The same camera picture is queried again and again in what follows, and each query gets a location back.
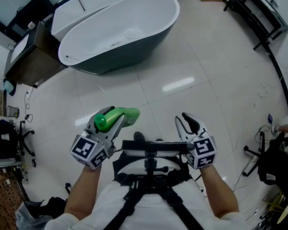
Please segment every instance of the tiled floor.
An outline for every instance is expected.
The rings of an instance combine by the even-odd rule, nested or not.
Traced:
[[[132,139],[134,131],[150,140],[178,141],[174,117],[181,112],[199,116],[216,140],[216,168],[235,190],[249,226],[258,221],[268,187],[257,173],[240,177],[250,160],[242,149],[257,148],[254,135],[267,125],[268,114],[280,119],[287,114],[280,82],[266,54],[252,50],[256,38],[250,29],[232,12],[223,12],[223,3],[178,1],[178,21],[145,62],[105,76],[67,69],[33,91],[28,113],[34,119],[26,127],[36,132],[29,141],[37,167],[30,167],[28,158],[25,183],[32,200],[67,197],[64,184],[75,183],[82,169],[69,149],[91,115],[110,105],[138,107],[139,120],[122,130],[117,147]],[[20,119],[26,90],[18,86],[7,100],[20,108]],[[99,192],[113,179],[111,162],[117,157],[104,163]],[[198,174],[192,170],[194,178]]]

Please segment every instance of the sleeve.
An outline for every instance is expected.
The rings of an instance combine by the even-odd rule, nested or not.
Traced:
[[[73,227],[79,220],[71,214],[63,214],[58,218],[47,223],[45,230],[68,230]]]
[[[230,221],[232,224],[241,226],[244,228],[239,228],[239,229],[246,229],[246,223],[245,223],[245,218],[244,215],[238,212],[231,212],[226,215],[224,215],[221,220],[227,220]]]

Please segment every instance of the green plastic object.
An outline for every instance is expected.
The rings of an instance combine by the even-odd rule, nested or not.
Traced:
[[[140,116],[140,110],[137,108],[117,107],[107,114],[97,114],[94,122],[100,131],[108,131],[114,125],[115,121],[122,115],[125,115],[126,122],[123,127],[131,126]]]

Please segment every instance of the chest strap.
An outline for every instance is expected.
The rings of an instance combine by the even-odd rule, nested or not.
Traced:
[[[168,175],[155,175],[153,180],[149,180],[146,175],[118,174],[114,180],[119,182],[121,186],[129,186],[129,192],[124,197],[126,202],[123,208],[106,226],[105,230],[118,230],[124,220],[134,213],[136,204],[145,194],[159,194],[173,208],[188,230],[203,230],[202,226],[183,205],[182,198],[172,188],[191,178],[189,174],[177,170],[169,172]]]

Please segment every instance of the freestanding bathtub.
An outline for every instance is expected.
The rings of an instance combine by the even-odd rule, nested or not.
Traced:
[[[119,1],[121,0],[70,0],[55,10],[51,34],[62,42],[63,37],[75,25]]]
[[[162,43],[179,12],[177,0],[122,0],[72,28],[59,47],[59,59],[97,75],[132,66]]]

